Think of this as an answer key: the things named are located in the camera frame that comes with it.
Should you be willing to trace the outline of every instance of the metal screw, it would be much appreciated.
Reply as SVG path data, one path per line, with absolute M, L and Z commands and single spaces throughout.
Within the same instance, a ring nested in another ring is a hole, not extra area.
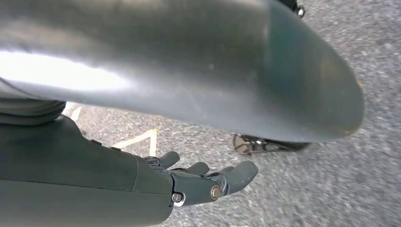
M 210 190 L 210 197 L 212 200 L 217 200 L 220 197 L 220 186 L 217 184 L 213 185 L 212 189 Z
M 180 202 L 182 199 L 183 199 L 183 196 L 182 196 L 181 194 L 174 193 L 174 194 L 171 196 L 171 200 L 172 200 L 173 202 Z

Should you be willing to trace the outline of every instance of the asphalt ground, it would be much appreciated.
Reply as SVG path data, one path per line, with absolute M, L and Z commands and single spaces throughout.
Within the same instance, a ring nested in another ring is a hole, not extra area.
M 232 133 L 122 110 L 81 106 L 87 137 L 113 145 L 158 129 L 157 155 L 203 161 L 212 171 L 252 160 L 255 180 L 235 196 L 174 209 L 160 227 L 401 226 L 401 2 L 304 0 L 304 21 L 346 59 L 363 84 L 366 119 L 356 134 L 298 153 L 251 157 L 233 151 Z M 148 155 L 149 141 L 125 151 Z

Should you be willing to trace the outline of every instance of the white line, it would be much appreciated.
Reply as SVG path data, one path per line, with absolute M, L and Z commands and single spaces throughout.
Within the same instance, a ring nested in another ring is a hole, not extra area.
M 126 141 L 122 141 L 119 142 L 117 144 L 114 144 L 113 147 L 115 148 L 124 148 L 127 147 L 131 144 L 140 142 L 142 140 L 145 140 L 147 138 L 150 138 L 150 146 L 149 146 L 149 156 L 156 156 L 156 149 L 157 149 L 157 129 L 151 129 L 145 133 L 143 133 L 142 135 L 139 135 L 133 139 L 130 140 L 126 140 Z
M 78 107 L 76 110 L 74 110 L 71 114 L 71 120 L 77 122 L 78 118 L 79 118 L 79 114 L 81 113 L 81 109 L 82 107 Z
M 75 106 L 74 103 L 67 102 L 67 103 L 65 104 L 65 108 L 64 108 L 62 114 L 67 115 L 67 112 L 69 112 L 70 109 L 72 109 L 74 106 Z

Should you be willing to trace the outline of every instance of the curved gray panel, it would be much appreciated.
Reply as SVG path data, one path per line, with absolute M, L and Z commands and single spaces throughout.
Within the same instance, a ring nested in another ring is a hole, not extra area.
M 0 21 L 0 77 L 43 99 L 299 142 L 363 119 L 346 62 L 273 0 L 3 0 Z

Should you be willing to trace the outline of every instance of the prosthetic hand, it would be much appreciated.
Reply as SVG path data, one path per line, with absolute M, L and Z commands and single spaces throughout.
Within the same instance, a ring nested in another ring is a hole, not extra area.
M 216 201 L 244 189 L 257 175 L 258 168 L 251 161 L 244 161 L 236 167 L 226 167 L 220 172 L 207 174 L 209 167 L 198 162 L 189 168 L 167 170 L 180 160 L 179 155 L 170 151 L 160 158 L 144 158 L 155 171 L 171 180 L 172 202 L 175 206 L 188 206 Z
M 141 227 L 174 206 L 216 201 L 245 188 L 254 163 L 207 174 L 180 157 L 141 158 L 84 138 L 66 116 L 36 125 L 0 124 L 0 226 Z

